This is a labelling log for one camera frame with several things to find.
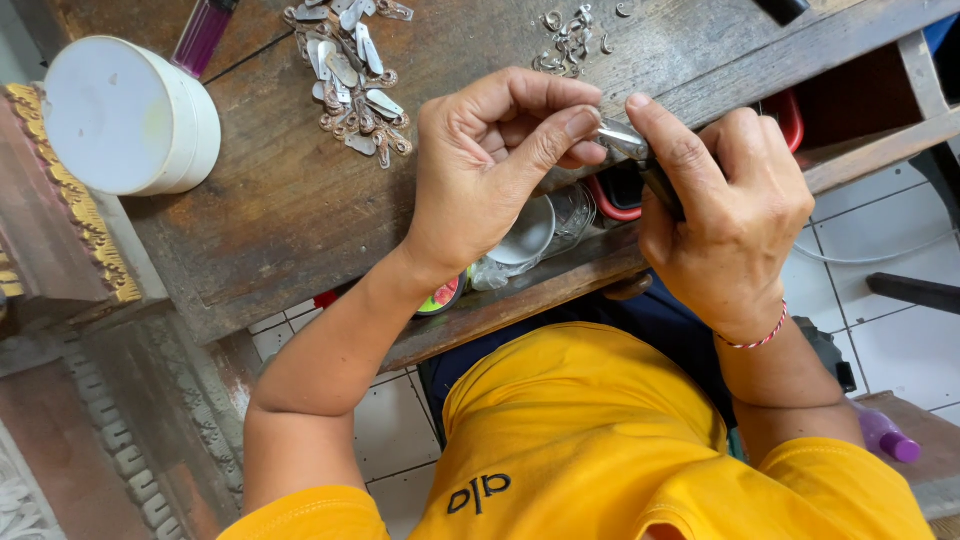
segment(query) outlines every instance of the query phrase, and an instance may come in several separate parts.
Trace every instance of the person's right hand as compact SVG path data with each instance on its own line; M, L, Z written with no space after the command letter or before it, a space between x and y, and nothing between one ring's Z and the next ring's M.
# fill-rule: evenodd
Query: person's right hand
M777 121L739 109L697 136L642 94L627 100L627 115L657 154L686 214L686 222L676 223L644 188L643 255L714 331L733 343L763 339L782 312L780 270L813 211Z

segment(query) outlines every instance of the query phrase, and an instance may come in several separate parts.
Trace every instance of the person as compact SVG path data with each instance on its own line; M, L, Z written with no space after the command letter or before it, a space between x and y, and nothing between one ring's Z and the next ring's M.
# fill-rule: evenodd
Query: person
M263 372L246 517L221 538L388 538L353 410L423 299L500 241L547 171L605 158L601 98L509 68L423 105L409 233ZM642 94L626 113L686 214L674 222L645 192L639 248L710 328L752 466L728 456L720 412L660 350L613 326L546 326L449 389L448 444L409 537L932 538L786 315L780 270L814 203L777 122L735 110L695 135Z

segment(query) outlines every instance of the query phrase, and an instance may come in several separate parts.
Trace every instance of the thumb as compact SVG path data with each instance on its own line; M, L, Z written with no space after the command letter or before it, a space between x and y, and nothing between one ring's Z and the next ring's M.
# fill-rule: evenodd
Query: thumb
M567 150L599 128L600 111L590 105L555 112L493 168L493 177L523 185L529 194Z
M660 199L650 190L649 185L643 187L642 207L639 232L640 252L654 269L658 269L670 259L677 224Z

